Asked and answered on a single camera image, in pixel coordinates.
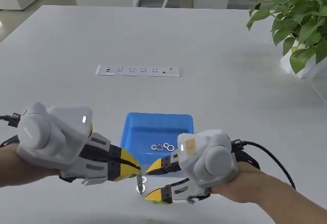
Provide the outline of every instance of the white flower pot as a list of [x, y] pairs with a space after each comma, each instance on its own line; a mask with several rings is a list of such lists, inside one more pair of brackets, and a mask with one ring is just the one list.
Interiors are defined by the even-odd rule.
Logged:
[[[298, 41], [296, 40], [293, 47], [303, 49], [305, 46], [303, 44], [298, 45]], [[290, 64], [291, 55], [292, 49], [284, 57], [281, 58], [282, 68], [287, 73], [293, 74], [299, 78], [313, 78], [318, 75], [327, 77], [327, 58], [316, 64], [316, 56], [314, 55], [308, 60], [306, 67], [297, 74], [295, 74]]]

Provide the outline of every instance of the white table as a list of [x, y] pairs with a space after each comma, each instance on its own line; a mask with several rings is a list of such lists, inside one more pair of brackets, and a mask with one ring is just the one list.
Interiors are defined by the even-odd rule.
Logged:
[[[116, 144], [128, 112], [191, 114], [195, 132], [223, 128], [233, 139], [266, 146], [298, 190], [327, 207], [326, 104], [308, 81], [279, 67], [271, 20], [251, 32], [247, 20], [247, 11], [236, 10], [43, 6], [0, 44], [0, 114], [34, 101], [88, 105], [94, 130]], [[177, 65], [183, 75], [99, 77], [98, 64]], [[14, 134], [1, 124], [0, 140]], [[247, 151], [286, 180], [263, 152]], [[152, 177], [147, 190], [174, 181]], [[153, 205], [135, 185], [128, 179], [84, 187], [50, 177], [2, 188], [0, 216], [10, 224], [273, 223], [257, 206], [221, 196], [194, 206]]]

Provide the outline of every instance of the potted plant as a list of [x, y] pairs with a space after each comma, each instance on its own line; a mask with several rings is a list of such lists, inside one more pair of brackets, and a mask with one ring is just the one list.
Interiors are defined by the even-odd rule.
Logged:
[[275, 18], [271, 33], [275, 45], [283, 42], [282, 68], [301, 78], [327, 69], [327, 0], [258, 0], [263, 2], [269, 4], [250, 10], [247, 27]]

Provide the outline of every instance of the power outlet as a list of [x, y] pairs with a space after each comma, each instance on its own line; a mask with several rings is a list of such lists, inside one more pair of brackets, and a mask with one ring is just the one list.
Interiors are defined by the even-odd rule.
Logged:
[[176, 66], [98, 66], [97, 75], [101, 76], [145, 76], [180, 77], [180, 68]]

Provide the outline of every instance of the orange label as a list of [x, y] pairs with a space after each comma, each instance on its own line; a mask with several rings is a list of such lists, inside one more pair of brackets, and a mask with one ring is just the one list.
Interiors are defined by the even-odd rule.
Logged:
[[190, 140], [185, 141], [185, 146], [186, 146], [186, 155], [187, 156], [192, 156], [192, 155], [196, 154], [197, 150], [196, 150], [195, 139], [190, 139]]

